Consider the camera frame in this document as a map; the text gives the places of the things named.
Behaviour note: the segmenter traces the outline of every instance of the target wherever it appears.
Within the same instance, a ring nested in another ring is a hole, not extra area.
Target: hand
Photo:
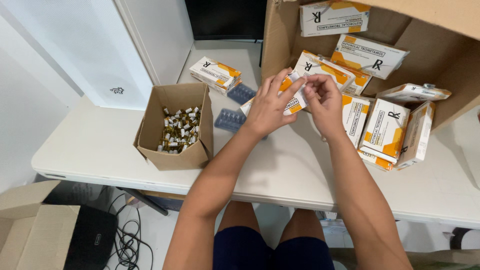
[[[276,129],[297,120],[297,114],[283,115],[283,111],[293,95],[307,80],[301,77],[280,95],[278,90],[285,76],[292,72],[292,68],[280,71],[276,76],[265,79],[263,85],[258,88],[257,95],[253,100],[247,121],[242,128],[247,128],[251,133],[263,138]]]
[[[310,105],[313,122],[318,131],[327,141],[345,134],[342,121],[342,94],[332,77],[316,74],[308,76],[307,81],[303,93]]]

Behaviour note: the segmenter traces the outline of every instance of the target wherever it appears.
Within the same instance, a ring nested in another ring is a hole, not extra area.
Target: dark blue shorts
[[[254,229],[244,226],[217,232],[214,270],[334,270],[327,244],[315,237],[297,237],[275,250]]]

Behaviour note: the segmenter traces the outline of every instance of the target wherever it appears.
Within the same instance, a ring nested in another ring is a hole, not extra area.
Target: open cardboard box
[[[59,183],[39,182],[0,195],[0,269],[63,269],[80,206],[42,204]]]
[[[160,171],[204,168],[213,158],[213,114],[208,92],[206,83],[152,87],[145,115],[133,146]],[[163,139],[166,117],[162,106],[167,106],[169,111],[176,112],[200,104],[202,115],[199,140],[180,154],[157,152],[158,144]]]
[[[372,6],[368,30],[354,33],[410,50],[387,79],[373,78],[365,95],[405,83],[430,83],[452,92],[436,101],[432,130],[447,125],[480,104],[480,13],[478,0],[356,0]],[[262,81],[294,67],[302,50],[331,56],[340,35],[300,36],[299,5],[306,0],[268,0]]]

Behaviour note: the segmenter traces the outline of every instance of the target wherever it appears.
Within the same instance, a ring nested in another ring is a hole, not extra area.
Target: black monitor
[[[195,40],[263,39],[267,0],[185,0]]]

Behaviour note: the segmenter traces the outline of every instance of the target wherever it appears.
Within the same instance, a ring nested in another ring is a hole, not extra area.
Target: black device
[[[81,206],[64,270],[103,270],[110,259],[117,217],[113,214]]]
[[[267,0],[185,0],[195,40],[263,39]]]

